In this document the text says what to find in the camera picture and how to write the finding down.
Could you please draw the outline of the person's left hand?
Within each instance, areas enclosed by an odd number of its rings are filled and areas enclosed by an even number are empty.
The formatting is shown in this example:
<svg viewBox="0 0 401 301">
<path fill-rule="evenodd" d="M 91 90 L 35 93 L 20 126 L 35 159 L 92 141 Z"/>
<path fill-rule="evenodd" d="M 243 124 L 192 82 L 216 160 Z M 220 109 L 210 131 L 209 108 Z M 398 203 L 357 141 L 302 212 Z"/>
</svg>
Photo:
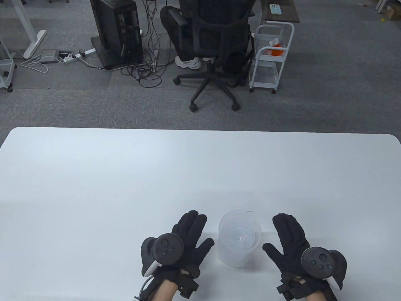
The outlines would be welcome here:
<svg viewBox="0 0 401 301">
<path fill-rule="evenodd" d="M 215 244 L 212 238 L 207 238 L 198 247 L 196 246 L 206 222 L 207 216 L 199 214 L 196 210 L 185 213 L 172 228 L 172 233 L 177 235 L 183 242 L 184 251 L 182 257 L 173 265 L 163 265 L 156 268 L 152 275 L 175 284 L 178 284 L 184 278 L 191 281 L 198 278 L 200 264 Z"/>
</svg>

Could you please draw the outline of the person's right hand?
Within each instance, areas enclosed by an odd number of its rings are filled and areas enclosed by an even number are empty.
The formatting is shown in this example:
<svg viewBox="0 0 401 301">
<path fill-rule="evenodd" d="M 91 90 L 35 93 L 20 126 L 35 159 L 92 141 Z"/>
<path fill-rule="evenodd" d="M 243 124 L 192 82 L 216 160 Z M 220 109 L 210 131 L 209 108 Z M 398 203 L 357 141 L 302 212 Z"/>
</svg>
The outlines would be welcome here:
<svg viewBox="0 0 401 301">
<path fill-rule="evenodd" d="M 314 293 L 329 287 L 327 281 L 311 277 L 301 264 L 302 254 L 310 247 L 302 226 L 294 216 L 280 213 L 272 218 L 283 252 L 279 252 L 271 243 L 265 243 L 262 249 L 279 268 L 284 276 L 292 276 L 290 283 L 305 286 L 307 292 Z"/>
</svg>

